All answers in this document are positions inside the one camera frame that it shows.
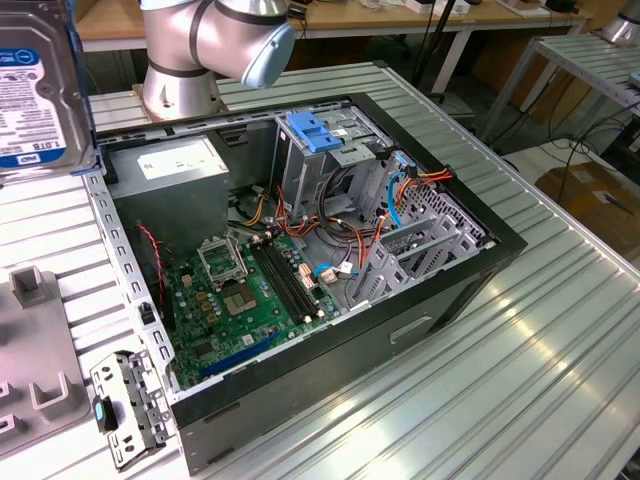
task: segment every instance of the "gray plastic holder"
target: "gray plastic holder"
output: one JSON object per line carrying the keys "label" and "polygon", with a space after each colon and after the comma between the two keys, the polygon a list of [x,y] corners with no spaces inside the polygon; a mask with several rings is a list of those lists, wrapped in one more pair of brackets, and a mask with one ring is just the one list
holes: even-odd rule
{"label": "gray plastic holder", "polygon": [[0,458],[90,409],[55,275],[25,267],[0,284]]}

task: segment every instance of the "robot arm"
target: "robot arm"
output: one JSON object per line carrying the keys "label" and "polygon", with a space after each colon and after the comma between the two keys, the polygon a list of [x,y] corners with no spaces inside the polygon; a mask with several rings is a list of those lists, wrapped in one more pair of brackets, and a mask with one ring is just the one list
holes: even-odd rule
{"label": "robot arm", "polygon": [[162,120],[215,113],[213,71],[266,88],[295,40],[284,0],[142,0],[149,69],[147,110]]}
{"label": "robot arm", "polygon": [[620,46],[636,44],[640,26],[640,0],[627,0],[618,16],[602,29],[600,35]]}

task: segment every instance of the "motherboard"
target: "motherboard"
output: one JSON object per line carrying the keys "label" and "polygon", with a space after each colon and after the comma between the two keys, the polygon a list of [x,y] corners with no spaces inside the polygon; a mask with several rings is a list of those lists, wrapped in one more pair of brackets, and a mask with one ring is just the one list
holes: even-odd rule
{"label": "motherboard", "polygon": [[235,242],[205,243],[198,255],[165,271],[171,296],[165,301],[174,316],[168,333],[183,388],[340,315],[289,237]]}

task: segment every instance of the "hard drive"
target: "hard drive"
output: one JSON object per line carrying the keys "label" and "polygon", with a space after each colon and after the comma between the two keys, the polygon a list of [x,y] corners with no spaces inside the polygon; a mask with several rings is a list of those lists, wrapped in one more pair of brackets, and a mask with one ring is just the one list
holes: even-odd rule
{"label": "hard drive", "polygon": [[0,186],[96,165],[75,32],[56,1],[0,1]]}

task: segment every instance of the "wooden table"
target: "wooden table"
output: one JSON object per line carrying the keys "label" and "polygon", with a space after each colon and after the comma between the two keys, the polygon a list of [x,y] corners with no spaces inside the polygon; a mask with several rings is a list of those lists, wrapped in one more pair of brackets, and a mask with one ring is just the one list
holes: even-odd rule
{"label": "wooden table", "polygon": [[[520,28],[569,26],[569,33],[579,33],[589,12],[578,15],[553,13],[550,17],[525,18],[516,15],[493,0],[484,0],[472,6],[469,13],[451,16],[445,31],[456,32],[456,38],[434,85],[434,92],[443,92],[449,83],[460,55],[476,30],[502,30]],[[309,5],[306,29],[298,20],[291,24],[298,31],[298,38],[335,38],[372,35],[424,33],[429,15],[418,14],[405,7],[392,7],[373,11],[357,0],[346,4],[320,3]],[[434,15],[430,30],[438,22]],[[85,51],[131,50],[146,48],[142,12],[132,0],[99,0],[78,22],[78,32]]]}

